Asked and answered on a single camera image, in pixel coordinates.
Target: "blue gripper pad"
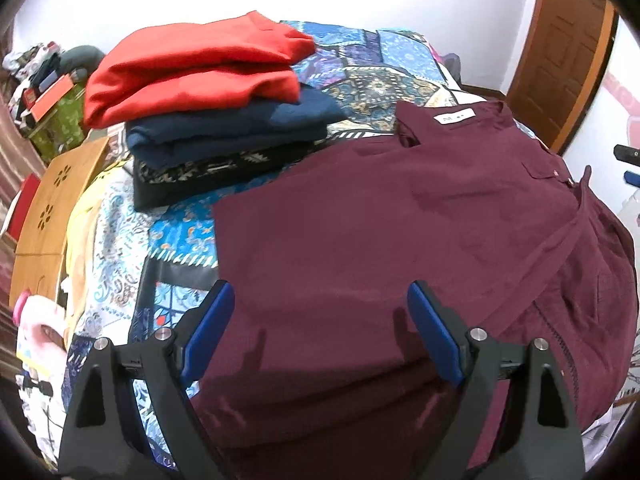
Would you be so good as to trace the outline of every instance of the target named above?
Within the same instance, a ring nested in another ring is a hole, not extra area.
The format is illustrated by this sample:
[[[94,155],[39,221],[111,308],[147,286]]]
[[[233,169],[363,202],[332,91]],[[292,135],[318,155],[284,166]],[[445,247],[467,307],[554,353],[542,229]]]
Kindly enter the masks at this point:
[[[632,186],[640,187],[640,175],[633,171],[625,171],[625,182]]]
[[[185,388],[204,375],[234,312],[236,297],[233,287],[225,283],[216,296],[210,298],[208,294],[207,300],[211,301],[210,307],[184,348],[180,382]],[[206,307],[204,302],[198,308],[202,307]]]
[[[413,282],[409,286],[407,293],[407,307],[409,314],[414,321],[418,334],[422,338],[422,343],[426,348],[431,360],[436,365],[438,375],[445,381],[459,386],[465,379],[465,370],[462,364],[466,364],[466,352],[469,352],[465,341],[460,339],[460,333],[456,334],[455,341],[447,326],[440,318],[436,310],[443,311],[445,308],[440,306],[437,298],[427,287],[421,287],[420,282]],[[451,309],[446,309],[447,314],[453,314],[458,318],[458,322],[454,328],[457,332],[464,330],[463,322],[458,314]],[[463,345],[462,354],[459,344]]]

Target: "green box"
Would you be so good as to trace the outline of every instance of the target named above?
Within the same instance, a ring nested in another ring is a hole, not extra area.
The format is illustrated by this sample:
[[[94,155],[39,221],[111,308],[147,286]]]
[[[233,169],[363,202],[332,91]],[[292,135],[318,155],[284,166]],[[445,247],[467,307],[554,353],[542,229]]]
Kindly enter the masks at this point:
[[[28,135],[45,164],[82,144],[84,131],[84,85],[76,84],[64,94]]]

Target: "stack of folded clothes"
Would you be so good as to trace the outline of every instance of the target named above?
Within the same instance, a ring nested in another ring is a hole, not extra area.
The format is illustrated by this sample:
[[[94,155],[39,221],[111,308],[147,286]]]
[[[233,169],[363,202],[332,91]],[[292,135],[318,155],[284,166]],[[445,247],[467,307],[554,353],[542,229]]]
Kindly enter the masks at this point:
[[[310,36],[255,11],[144,28],[89,79],[85,125],[126,122],[138,210],[245,182],[300,160],[346,118],[290,68],[314,51]]]

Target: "yellow fabric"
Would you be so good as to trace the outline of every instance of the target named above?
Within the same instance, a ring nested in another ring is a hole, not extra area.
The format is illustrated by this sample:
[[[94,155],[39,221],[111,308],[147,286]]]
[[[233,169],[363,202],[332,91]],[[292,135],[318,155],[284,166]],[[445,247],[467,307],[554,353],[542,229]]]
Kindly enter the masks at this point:
[[[76,324],[86,304],[87,278],[94,270],[95,226],[104,191],[110,184],[115,170],[126,161],[112,164],[100,173],[84,190],[76,203],[66,226],[66,273],[71,281],[71,294],[66,305],[65,347],[68,349]]]

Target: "metal bolt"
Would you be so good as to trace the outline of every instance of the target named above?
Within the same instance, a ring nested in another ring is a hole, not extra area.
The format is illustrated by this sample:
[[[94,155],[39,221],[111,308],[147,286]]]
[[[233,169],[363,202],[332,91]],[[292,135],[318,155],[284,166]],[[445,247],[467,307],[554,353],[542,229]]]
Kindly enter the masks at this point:
[[[158,339],[158,341],[164,341],[171,337],[171,329],[163,326],[154,332],[154,337]]]
[[[107,348],[107,345],[109,344],[109,340],[105,337],[101,337],[95,340],[94,343],[94,348],[96,350],[103,350],[105,348]]]
[[[486,339],[486,330],[483,330],[480,327],[472,328],[469,331],[469,335],[476,341],[484,341]]]
[[[546,339],[543,339],[541,337],[537,337],[533,340],[533,345],[538,349],[538,350],[549,350],[549,342]]]

